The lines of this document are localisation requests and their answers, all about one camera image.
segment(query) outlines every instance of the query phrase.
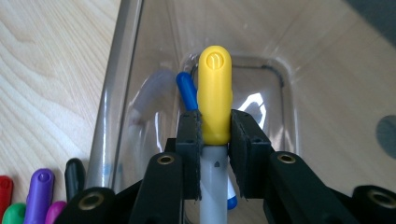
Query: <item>screw hole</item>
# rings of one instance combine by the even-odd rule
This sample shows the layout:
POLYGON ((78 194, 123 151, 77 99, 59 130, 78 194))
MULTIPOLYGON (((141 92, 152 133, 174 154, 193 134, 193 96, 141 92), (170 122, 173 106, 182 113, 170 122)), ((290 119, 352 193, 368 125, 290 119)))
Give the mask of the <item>screw hole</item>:
POLYGON ((277 159, 284 162, 284 163, 295 163, 296 159, 288 154, 280 154, 277 156, 277 159))
POLYGON ((386 193, 383 193, 376 189, 372 189, 368 192, 368 196, 374 203, 378 205, 389 209, 396 208, 396 200, 386 193))
POLYGON ((157 162, 161 165, 167 165, 174 162, 174 160, 175 159, 171 156, 161 156, 160 158, 158 158, 157 162))
POLYGON ((99 205, 102 204, 102 202, 105 200, 105 197, 103 194, 100 192, 92 192, 86 195, 84 198, 82 198, 79 203, 78 207, 81 210, 87 211, 87 210, 92 210, 99 205))

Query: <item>pink marker cap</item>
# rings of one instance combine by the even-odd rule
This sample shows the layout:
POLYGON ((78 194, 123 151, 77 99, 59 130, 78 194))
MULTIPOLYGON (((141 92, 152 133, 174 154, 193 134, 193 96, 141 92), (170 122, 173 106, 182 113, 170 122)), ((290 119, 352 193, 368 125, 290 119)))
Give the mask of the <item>pink marker cap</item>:
POLYGON ((47 212, 45 224, 55 223, 56 218, 62 213, 65 207, 66 207, 66 202, 64 201, 53 203, 49 207, 49 211, 47 212))

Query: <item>plastic bin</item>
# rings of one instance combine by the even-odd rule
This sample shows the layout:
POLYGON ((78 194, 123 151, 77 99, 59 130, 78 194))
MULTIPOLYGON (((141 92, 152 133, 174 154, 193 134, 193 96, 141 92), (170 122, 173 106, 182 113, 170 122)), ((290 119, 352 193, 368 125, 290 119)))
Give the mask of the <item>plastic bin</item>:
MULTIPOLYGON (((299 154, 345 194, 367 184, 396 191, 396 50, 363 18, 370 11, 352 6, 121 1, 87 187, 118 192, 143 177, 185 110, 176 74, 196 77, 200 52, 221 45, 233 58, 233 108, 251 113, 275 150, 299 154)), ((265 219, 261 200, 239 202, 229 223, 265 219)), ((186 203, 193 222, 197 207, 186 203)))

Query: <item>marker cap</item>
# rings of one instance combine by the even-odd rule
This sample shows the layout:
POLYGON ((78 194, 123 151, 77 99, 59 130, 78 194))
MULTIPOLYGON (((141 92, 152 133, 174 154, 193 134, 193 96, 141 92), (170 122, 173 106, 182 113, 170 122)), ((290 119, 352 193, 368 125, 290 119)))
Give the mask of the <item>marker cap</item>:
POLYGON ((186 72, 181 72, 177 75, 176 82, 186 109, 198 109, 197 89, 194 86, 191 75, 186 72))
POLYGON ((64 183, 66 184, 66 198, 68 202, 76 194, 84 190, 85 169, 80 159, 73 158, 67 162, 64 171, 64 183))
POLYGON ((197 98, 205 144, 229 143, 233 90, 231 56, 225 48, 211 46, 202 52, 198 63, 197 98))
POLYGON ((3 224, 22 224, 26 212, 26 204, 14 203, 4 213, 3 224))
POLYGON ((6 175, 0 175, 0 220, 11 204, 12 199, 12 179, 6 175))
POLYGON ((49 211, 47 212, 45 224, 55 223, 56 218, 62 213, 65 207, 66 207, 66 202, 63 201, 53 203, 50 206, 49 211))
POLYGON ((26 200, 25 224, 44 223, 52 202, 54 174, 50 169, 39 169, 32 175, 26 200))

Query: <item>wood grain surface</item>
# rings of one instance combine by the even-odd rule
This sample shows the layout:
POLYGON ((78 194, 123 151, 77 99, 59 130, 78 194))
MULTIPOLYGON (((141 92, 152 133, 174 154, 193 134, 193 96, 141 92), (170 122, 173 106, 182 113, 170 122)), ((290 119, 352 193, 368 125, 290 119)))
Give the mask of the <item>wood grain surface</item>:
POLYGON ((88 161, 120 0, 1 1, 0 175, 25 202, 32 173, 88 161))

